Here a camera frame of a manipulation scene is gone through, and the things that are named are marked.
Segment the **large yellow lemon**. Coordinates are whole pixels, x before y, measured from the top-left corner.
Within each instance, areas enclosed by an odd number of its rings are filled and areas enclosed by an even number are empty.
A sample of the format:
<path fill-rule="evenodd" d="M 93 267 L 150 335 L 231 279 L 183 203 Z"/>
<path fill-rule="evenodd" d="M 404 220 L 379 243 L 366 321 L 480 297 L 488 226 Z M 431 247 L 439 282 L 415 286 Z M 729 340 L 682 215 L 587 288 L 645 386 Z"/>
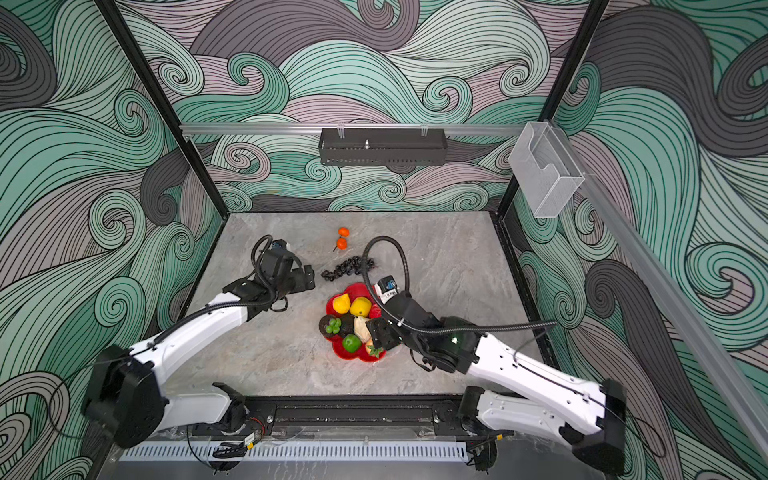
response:
<path fill-rule="evenodd" d="M 372 303 L 364 296 L 355 298 L 349 307 L 349 313 L 355 317 L 368 318 L 371 310 Z"/>

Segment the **red flower-shaped fruit bowl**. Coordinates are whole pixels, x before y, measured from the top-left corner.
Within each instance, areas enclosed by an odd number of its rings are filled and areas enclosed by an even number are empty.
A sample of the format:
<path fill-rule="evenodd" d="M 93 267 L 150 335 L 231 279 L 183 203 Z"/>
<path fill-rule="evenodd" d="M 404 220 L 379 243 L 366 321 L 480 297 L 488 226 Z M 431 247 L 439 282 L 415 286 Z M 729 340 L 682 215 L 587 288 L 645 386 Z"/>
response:
<path fill-rule="evenodd" d="M 366 290 L 366 288 L 365 288 L 365 286 L 364 286 L 364 284 L 363 284 L 363 283 L 355 283 L 355 284 L 349 285 L 349 286 L 348 286 L 348 287 L 347 287 L 347 288 L 346 288 L 346 289 L 345 289 L 343 292 L 341 292 L 340 294 L 343 294 L 343 293 L 346 293 L 346 294 L 348 294 L 348 295 L 349 295 L 349 297 L 350 297 L 350 300 L 351 300 L 351 303 L 352 303 L 352 301 L 353 301 L 355 298 L 357 298 L 357 297 L 361 297 L 361 296 L 364 296 L 364 297 L 368 298 L 368 299 L 371 301 L 371 303 L 372 303 L 372 310 L 371 310 L 371 312 L 370 312 L 370 315 L 369 315 L 369 317 L 368 317 L 368 321 L 369 321 L 369 320 L 371 320 L 371 319 L 375 319 L 375 318 L 378 318 L 378 317 L 380 316 L 380 313 L 381 313 L 380 309 L 379 309 L 379 308 L 378 308 L 378 307 L 377 307 L 377 306 L 374 304 L 374 302 L 373 302 L 373 300 L 372 300 L 372 297 L 371 297 L 371 295 L 370 295 L 370 294 L 369 294 L 369 292 Z M 332 296 L 332 297 L 331 297 L 331 298 L 328 300 L 328 302 L 327 302 L 327 304 L 326 304 L 326 314 L 325 314 L 325 315 L 333 315 L 333 316 L 335 316 L 335 317 L 337 317 L 337 318 L 340 318 L 340 316 L 341 316 L 341 315 L 338 315 L 338 314 L 336 314 L 336 313 L 333 311 L 333 308 L 332 308 L 332 299 L 333 299 L 334 297 L 336 297 L 336 296 L 340 295 L 340 294 L 336 294 L 336 295 Z M 328 341 L 328 342 L 331 344 L 331 346 L 332 346 L 332 348 L 333 348 L 333 351 L 334 351 L 335 355 L 336 355 L 337 357 L 339 357 L 339 358 L 343 359 L 343 360 L 360 360 L 360 361 L 363 361 L 363 362 L 367 362 L 367 363 L 375 363 L 375 362 L 378 362 L 379 360 L 382 360 L 383 358 L 385 358 L 385 357 L 386 357 L 386 352 L 384 351 L 384 354 L 383 354 L 383 355 L 382 355 L 382 356 L 381 356 L 379 359 L 376 359 L 376 358 L 370 358 L 370 357 L 367 355 L 367 351 L 366 351 L 366 344 L 363 344 L 363 346 L 361 347 L 361 349 L 360 349 L 360 350 L 359 350 L 359 351 L 358 351 L 356 354 L 349 354 L 349 353 L 345 352 L 345 351 L 344 351 L 344 349 L 342 348 L 342 340 L 343 340 L 344 338 L 342 338 L 341 336 L 339 336 L 339 334 L 338 334 L 337 336 L 335 336 L 335 337 L 332 337 L 332 338 L 325 338 L 325 339 L 326 339 L 326 340 L 327 340 L 327 341 Z"/>

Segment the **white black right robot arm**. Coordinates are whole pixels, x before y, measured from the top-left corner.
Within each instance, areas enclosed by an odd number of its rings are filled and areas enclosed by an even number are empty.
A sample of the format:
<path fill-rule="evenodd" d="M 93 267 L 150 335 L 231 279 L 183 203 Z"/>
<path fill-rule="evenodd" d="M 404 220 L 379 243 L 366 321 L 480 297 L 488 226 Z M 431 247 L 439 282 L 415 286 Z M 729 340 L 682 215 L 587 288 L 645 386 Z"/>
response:
<path fill-rule="evenodd" d="M 581 379 L 532 359 L 459 317 L 436 318 L 407 293 L 377 303 L 369 329 L 375 347 L 404 345 L 428 371 L 460 373 L 514 392 L 483 390 L 470 400 L 474 422 L 493 433 L 520 432 L 570 448 L 584 464 L 608 475 L 625 469 L 626 394 L 613 379 Z"/>

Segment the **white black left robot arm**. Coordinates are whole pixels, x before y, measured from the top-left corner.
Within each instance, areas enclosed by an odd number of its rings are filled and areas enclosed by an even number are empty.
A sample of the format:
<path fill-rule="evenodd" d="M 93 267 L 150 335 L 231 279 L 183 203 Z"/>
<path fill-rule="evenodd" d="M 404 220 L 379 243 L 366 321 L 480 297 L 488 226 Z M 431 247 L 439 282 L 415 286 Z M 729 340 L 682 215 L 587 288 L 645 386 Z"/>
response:
<path fill-rule="evenodd" d="M 244 395 L 215 382 L 197 392 L 179 393 L 166 382 L 183 364 L 225 333 L 234 330 L 277 300 L 315 287 L 311 266 L 281 267 L 271 278 L 237 279 L 226 285 L 205 308 L 173 327 L 129 348 L 112 345 L 97 357 L 81 406 L 123 449 L 159 431 L 197 424 L 240 433 L 249 420 Z"/>

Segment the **small peach fruit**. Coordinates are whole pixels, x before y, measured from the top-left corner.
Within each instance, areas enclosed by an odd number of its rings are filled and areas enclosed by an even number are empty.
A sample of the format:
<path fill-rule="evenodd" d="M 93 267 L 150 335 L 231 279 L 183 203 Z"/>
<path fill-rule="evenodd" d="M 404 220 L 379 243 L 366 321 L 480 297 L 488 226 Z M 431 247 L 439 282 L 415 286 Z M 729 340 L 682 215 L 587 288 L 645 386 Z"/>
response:
<path fill-rule="evenodd" d="M 384 349 L 383 348 L 377 348 L 373 344 L 373 341 L 368 341 L 366 343 L 366 351 L 367 351 L 367 355 L 370 358 L 379 359 L 384 354 Z"/>

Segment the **small wrinkled yellow fruit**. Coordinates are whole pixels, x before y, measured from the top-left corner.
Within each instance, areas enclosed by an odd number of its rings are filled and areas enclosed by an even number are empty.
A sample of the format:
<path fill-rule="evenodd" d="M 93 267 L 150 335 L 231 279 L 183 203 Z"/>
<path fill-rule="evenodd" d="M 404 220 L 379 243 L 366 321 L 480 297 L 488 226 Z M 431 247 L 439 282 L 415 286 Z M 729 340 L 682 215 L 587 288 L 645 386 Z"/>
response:
<path fill-rule="evenodd" d="M 332 299 L 333 311 L 338 315 L 347 314 L 351 308 L 351 300 L 348 294 L 343 293 Z"/>

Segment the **dark purple grape bunch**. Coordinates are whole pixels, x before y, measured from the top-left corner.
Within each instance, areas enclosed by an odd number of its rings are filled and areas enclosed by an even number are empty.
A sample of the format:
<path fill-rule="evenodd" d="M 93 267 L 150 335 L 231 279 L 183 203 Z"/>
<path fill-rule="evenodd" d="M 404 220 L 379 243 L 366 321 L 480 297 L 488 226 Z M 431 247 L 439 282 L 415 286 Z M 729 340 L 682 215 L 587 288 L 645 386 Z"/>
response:
<path fill-rule="evenodd" d="M 361 256 L 353 256 L 337 264 L 332 270 L 321 272 L 321 278 L 333 282 L 344 276 L 360 275 L 363 270 L 372 270 L 377 267 L 372 258 L 363 259 Z"/>

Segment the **dark brown passion fruit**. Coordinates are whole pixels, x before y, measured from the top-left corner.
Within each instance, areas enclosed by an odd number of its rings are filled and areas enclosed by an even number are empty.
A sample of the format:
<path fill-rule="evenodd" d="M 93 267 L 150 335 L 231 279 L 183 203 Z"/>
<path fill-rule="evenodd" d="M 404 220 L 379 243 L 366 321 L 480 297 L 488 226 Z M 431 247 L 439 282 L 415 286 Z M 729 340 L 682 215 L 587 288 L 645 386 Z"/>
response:
<path fill-rule="evenodd" d="M 337 336 L 342 330 L 343 322 L 333 315 L 325 315 L 318 323 L 319 331 L 325 338 Z"/>

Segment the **dark avocado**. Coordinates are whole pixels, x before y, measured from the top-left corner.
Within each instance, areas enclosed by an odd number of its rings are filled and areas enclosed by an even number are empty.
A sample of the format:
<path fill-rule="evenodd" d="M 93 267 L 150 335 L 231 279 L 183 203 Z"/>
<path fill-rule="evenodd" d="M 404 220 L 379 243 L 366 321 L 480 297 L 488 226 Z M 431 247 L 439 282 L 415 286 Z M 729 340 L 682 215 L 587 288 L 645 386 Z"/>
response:
<path fill-rule="evenodd" d="M 339 336 L 342 338 L 354 333 L 355 316 L 349 313 L 340 316 L 341 326 Z"/>

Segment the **beige garlic bulb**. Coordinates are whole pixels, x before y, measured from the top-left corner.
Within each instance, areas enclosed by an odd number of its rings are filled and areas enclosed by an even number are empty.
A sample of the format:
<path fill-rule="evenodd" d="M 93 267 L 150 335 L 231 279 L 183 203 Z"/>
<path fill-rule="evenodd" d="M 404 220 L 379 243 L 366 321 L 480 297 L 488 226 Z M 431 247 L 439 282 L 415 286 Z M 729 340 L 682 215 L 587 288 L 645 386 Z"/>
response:
<path fill-rule="evenodd" d="M 357 316 L 354 318 L 354 334 L 363 344 L 371 340 L 371 333 L 367 327 L 368 318 Z"/>

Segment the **green lime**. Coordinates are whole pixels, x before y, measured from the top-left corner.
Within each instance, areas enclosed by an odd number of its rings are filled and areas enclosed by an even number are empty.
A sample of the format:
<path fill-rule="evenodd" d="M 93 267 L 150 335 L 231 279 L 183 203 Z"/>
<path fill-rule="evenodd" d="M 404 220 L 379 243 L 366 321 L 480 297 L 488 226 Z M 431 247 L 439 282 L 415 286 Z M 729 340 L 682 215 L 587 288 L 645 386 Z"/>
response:
<path fill-rule="evenodd" d="M 348 334 L 342 340 L 342 348 L 349 354 L 356 354 L 362 346 L 361 339 L 355 334 Z"/>

